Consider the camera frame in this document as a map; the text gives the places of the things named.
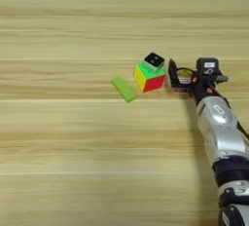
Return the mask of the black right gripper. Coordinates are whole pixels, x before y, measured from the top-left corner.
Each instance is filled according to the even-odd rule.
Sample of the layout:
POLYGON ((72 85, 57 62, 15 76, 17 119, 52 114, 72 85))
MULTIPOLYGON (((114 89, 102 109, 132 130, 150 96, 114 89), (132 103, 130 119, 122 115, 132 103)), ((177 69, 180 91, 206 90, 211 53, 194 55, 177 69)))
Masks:
POLYGON ((217 90, 216 85, 227 82, 228 76, 225 75, 200 75, 195 73, 190 68, 178 67, 173 59, 168 63, 168 76, 170 79, 171 88, 175 92, 187 92, 191 87, 196 105, 206 97, 222 96, 217 90))

